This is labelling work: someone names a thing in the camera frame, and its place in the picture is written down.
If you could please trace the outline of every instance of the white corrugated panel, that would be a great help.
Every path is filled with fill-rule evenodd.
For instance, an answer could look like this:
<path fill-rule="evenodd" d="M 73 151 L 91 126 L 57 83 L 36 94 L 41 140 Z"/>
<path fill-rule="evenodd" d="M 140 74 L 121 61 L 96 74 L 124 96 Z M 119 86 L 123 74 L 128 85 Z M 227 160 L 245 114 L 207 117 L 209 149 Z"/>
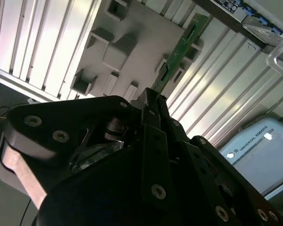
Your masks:
<path fill-rule="evenodd" d="M 258 46 L 216 19 L 200 40 L 200 56 L 167 100 L 189 137 L 201 135 L 220 147 L 259 116 L 283 121 L 283 77 L 267 66 Z"/>
<path fill-rule="evenodd" d="M 100 3 L 0 0 L 0 82 L 41 101 L 76 97 L 69 87 Z"/>

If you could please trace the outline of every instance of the gray background wall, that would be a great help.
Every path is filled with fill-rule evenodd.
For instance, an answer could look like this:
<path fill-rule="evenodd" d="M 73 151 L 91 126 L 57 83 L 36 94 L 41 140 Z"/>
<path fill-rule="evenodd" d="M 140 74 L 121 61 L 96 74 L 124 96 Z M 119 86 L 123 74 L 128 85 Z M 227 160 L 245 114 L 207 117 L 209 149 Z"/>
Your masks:
<path fill-rule="evenodd" d="M 18 226 L 29 197 L 0 181 L 0 226 Z M 30 203 L 22 226 L 30 226 L 37 209 Z"/>

